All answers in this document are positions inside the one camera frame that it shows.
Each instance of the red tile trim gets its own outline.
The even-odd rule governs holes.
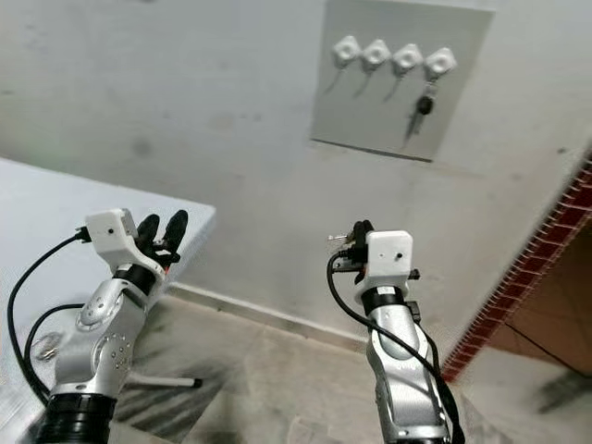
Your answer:
[[[592,150],[442,365],[444,379],[453,381],[463,372],[591,218]]]

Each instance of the baseboard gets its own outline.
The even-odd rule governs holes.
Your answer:
[[[321,326],[300,317],[290,316],[261,305],[230,298],[214,291],[176,282],[166,289],[166,293],[183,301],[199,303],[218,311],[245,317],[254,322],[286,330],[305,338],[315,339],[353,352],[364,352],[365,350],[367,338],[335,328]]]

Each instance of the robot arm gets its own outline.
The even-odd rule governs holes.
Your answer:
[[[187,221],[185,211],[177,212],[163,239],[154,241],[156,215],[148,216],[137,229],[125,209],[87,217],[94,249],[113,277],[101,283],[82,307],[72,337],[58,354],[56,384],[37,442],[107,442],[134,341],[168,268],[179,260],[177,248]]]
[[[419,272],[411,269],[413,238],[406,231],[374,231],[364,221],[355,224],[346,244],[332,272],[359,272],[355,301],[364,307],[366,318],[414,352],[371,330],[366,355],[376,376],[376,405],[385,442],[450,442],[438,384],[415,356],[425,360],[429,347],[419,327],[417,303],[406,300],[408,280],[419,278]],[[462,431],[457,438],[454,442],[463,442]]]

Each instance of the black wire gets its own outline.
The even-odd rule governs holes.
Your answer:
[[[59,312],[61,310],[72,309],[72,308],[82,308],[83,306],[84,306],[83,303],[67,303],[65,305],[58,305],[57,307],[47,310],[45,313],[43,313],[41,315],[41,317],[39,319],[37,319],[37,321],[35,321],[35,324],[33,324],[33,327],[31,328],[31,332],[29,333],[29,336],[27,337],[27,343],[25,344],[25,352],[24,352],[25,365],[27,365],[27,369],[33,375],[33,378],[35,379],[35,385],[45,395],[45,402],[47,402],[47,397],[49,396],[49,388],[37,376],[37,374],[35,373],[35,369],[33,368],[33,365],[31,362],[31,347],[32,347],[33,340],[35,339],[35,334],[37,333],[37,330],[39,329],[39,327],[41,326],[43,321],[45,319],[47,319],[47,317],[49,317],[53,313]]]
[[[577,368],[573,367],[571,364],[566,363],[565,361],[563,361],[562,358],[560,358],[559,356],[557,356],[555,353],[547,350],[545,347],[543,347],[542,345],[540,345],[538,342],[536,342],[534,339],[529,338],[528,336],[526,336],[522,331],[520,331],[518,328],[508,324],[507,322],[504,322],[505,326],[510,328],[514,333],[522,336],[524,339],[526,339],[528,342],[530,342],[531,344],[533,344],[535,347],[537,347],[539,350],[541,350],[542,352],[546,353],[548,356],[550,356],[551,358],[553,358],[555,361],[557,361],[558,363],[560,363],[561,365],[563,365],[565,368],[571,370],[572,372],[576,373],[577,375],[581,376],[581,377],[590,377],[590,375],[586,375],[582,372],[580,372]]]
[[[391,332],[386,330],[385,328],[378,326],[374,322],[370,321],[369,319],[363,317],[362,315],[354,312],[339,296],[339,293],[335,287],[335,282],[333,281],[333,264],[335,261],[341,257],[343,252],[337,252],[331,256],[331,258],[327,262],[327,284],[329,286],[329,290],[331,291],[331,295],[337,305],[351,318],[358,321],[360,324],[375,330],[376,332],[380,333],[381,335],[387,337],[388,339],[392,340],[399,346],[401,346],[404,350],[406,350],[413,358],[420,362],[421,365],[425,367],[425,369],[430,373],[430,375],[435,379],[436,386],[438,387],[438,392],[440,394],[440,398],[442,400],[442,404],[444,405],[444,409],[448,414],[450,422],[452,423],[452,437],[451,442],[452,444],[463,444],[464,443],[464,433],[463,429],[461,428],[461,420],[459,416],[459,411],[456,406],[456,402],[454,397],[452,396],[452,392],[450,388],[446,384],[446,381],[442,378],[439,372],[438,364],[434,367],[426,358],[424,358],[421,354],[419,354],[413,347],[403,341],[401,338],[393,335]],[[432,344],[432,355],[434,357],[438,357],[438,351],[436,349],[436,343],[430,338],[428,339],[430,343],[430,347]]]
[[[12,349],[15,352],[15,356],[17,358],[17,363],[18,363],[18,366],[20,367],[20,371],[25,376],[25,379],[27,380],[27,382],[31,386],[31,389],[33,390],[33,392],[35,393],[37,398],[39,398],[39,401],[41,401],[43,403],[45,403],[45,396],[43,394],[42,389],[36,385],[35,378],[37,376],[34,373],[31,373],[29,371],[29,369],[27,368],[27,365],[25,364],[25,360],[23,359],[23,356],[20,352],[19,340],[17,339],[17,331],[15,329],[15,320],[14,320],[15,299],[17,298],[17,293],[19,293],[19,290],[20,290],[20,287],[22,287],[22,284],[24,284],[25,280],[27,280],[27,278],[31,275],[31,273],[33,271],[35,271],[35,269],[39,265],[41,265],[51,255],[55,254],[56,252],[58,252],[59,250],[61,250],[65,246],[67,246],[68,244],[72,243],[73,241],[77,241],[79,239],[82,239],[81,234],[80,233],[75,234],[74,236],[58,243],[54,248],[49,250],[47,253],[45,253],[43,256],[41,256],[39,259],[37,259],[33,263],[33,265],[31,265],[27,269],[27,271],[25,271],[23,273],[23,275],[18,279],[14,288],[10,292],[10,296],[8,297],[8,305],[6,307],[6,317],[7,317],[7,323],[8,323],[8,336],[10,337],[10,343],[12,344]]]

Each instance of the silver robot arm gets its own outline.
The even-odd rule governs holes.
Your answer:
[[[177,212],[155,242],[158,220],[150,215],[136,228],[126,209],[87,217],[92,245],[113,277],[84,304],[74,333],[60,349],[37,442],[107,442],[134,341],[168,267],[179,260],[187,213]]]
[[[346,237],[346,246],[332,272],[359,272],[355,300],[364,307],[366,318],[427,358],[430,349],[419,327],[417,303],[407,301],[408,280],[419,278],[411,268],[411,235],[374,231],[370,222],[358,222]],[[450,442],[438,384],[426,367],[374,329],[366,355],[376,376],[376,405],[385,443]]]

